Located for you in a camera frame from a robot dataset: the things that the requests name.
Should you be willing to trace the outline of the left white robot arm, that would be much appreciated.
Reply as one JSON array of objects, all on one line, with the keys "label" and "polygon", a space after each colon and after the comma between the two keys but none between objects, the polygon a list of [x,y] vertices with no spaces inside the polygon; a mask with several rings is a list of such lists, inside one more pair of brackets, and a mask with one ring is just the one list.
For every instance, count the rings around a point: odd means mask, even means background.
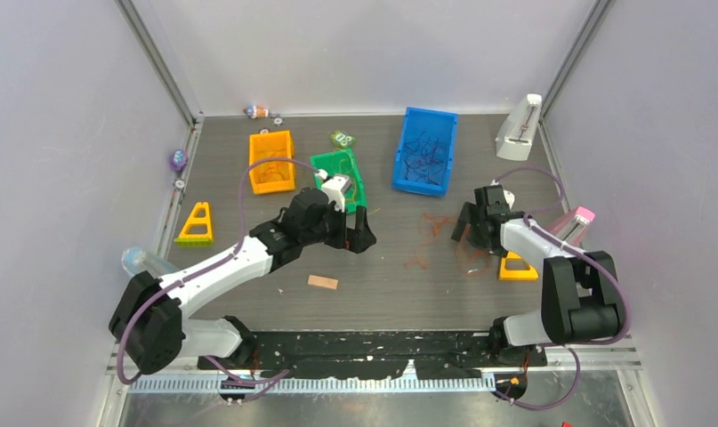
[{"label": "left white robot arm", "polygon": [[186,269],[158,278],[144,270],[133,275],[109,321],[118,341],[118,369],[130,359],[139,375],[153,375],[177,358],[215,357],[246,367],[254,356],[249,330],[225,316],[199,320],[194,313],[219,296],[297,260],[307,246],[324,244],[355,254],[375,245],[364,206],[355,225],[336,197],[307,188],[278,216],[252,228],[228,249]]}]

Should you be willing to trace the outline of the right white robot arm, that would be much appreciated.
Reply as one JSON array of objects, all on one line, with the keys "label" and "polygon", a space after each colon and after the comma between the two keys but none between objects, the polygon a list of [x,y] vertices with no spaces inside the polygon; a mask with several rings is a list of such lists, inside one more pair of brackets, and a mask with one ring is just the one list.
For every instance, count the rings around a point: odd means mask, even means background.
[{"label": "right white robot arm", "polygon": [[529,346],[607,344],[625,335],[625,297],[608,253],[586,252],[559,240],[525,213],[513,211],[500,185],[478,188],[474,197],[464,203],[452,239],[501,258],[517,254],[542,284],[538,310],[493,322],[488,346],[494,361],[511,365]]}]

